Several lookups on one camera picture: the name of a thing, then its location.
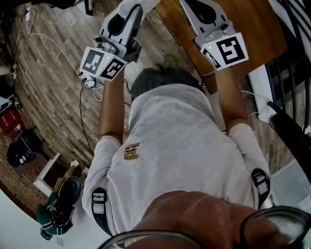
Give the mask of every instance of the shoe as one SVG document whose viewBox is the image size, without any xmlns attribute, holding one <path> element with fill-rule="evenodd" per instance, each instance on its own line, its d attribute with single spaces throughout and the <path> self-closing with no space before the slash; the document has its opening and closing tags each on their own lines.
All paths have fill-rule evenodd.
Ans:
<svg viewBox="0 0 311 249">
<path fill-rule="evenodd" d="M 74 161 L 72 161 L 72 162 L 70 163 L 70 167 L 72 167 L 72 166 L 77 167 L 77 166 L 79 166 L 79 165 L 80 165 L 80 163 L 79 163 L 78 160 L 74 160 Z"/>
<path fill-rule="evenodd" d="M 85 167 L 82 171 L 82 175 L 88 175 L 88 172 L 89 172 L 89 168 Z"/>
<path fill-rule="evenodd" d="M 176 60 L 176 58 L 171 55 L 171 54 L 167 54 L 164 58 L 164 67 L 165 69 L 173 69 L 173 68 L 178 68 L 178 62 Z"/>
</svg>

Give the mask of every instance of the red container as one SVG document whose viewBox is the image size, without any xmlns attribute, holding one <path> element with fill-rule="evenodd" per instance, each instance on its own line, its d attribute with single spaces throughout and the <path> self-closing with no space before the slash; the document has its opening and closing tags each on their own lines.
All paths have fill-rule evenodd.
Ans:
<svg viewBox="0 0 311 249">
<path fill-rule="evenodd" d="M 0 127 L 4 135 L 15 128 L 22 121 L 22 117 L 15 107 L 8 107 L 0 113 Z"/>
</svg>

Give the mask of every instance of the wooden table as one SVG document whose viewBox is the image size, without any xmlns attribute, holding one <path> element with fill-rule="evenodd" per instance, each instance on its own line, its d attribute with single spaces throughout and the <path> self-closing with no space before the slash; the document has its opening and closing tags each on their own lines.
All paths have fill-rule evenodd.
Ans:
<svg viewBox="0 0 311 249">
<path fill-rule="evenodd" d="M 232 67 L 237 77 L 243 77 L 287 50 L 281 27 L 268 0 L 213 0 L 225 11 L 241 32 L 249 54 L 249 60 Z M 176 35 L 200 75 L 214 70 L 209 61 L 197 50 L 195 33 L 186 21 L 179 0 L 161 0 L 156 7 L 165 24 Z M 211 89 L 216 91 L 215 78 L 210 79 Z"/>
</svg>

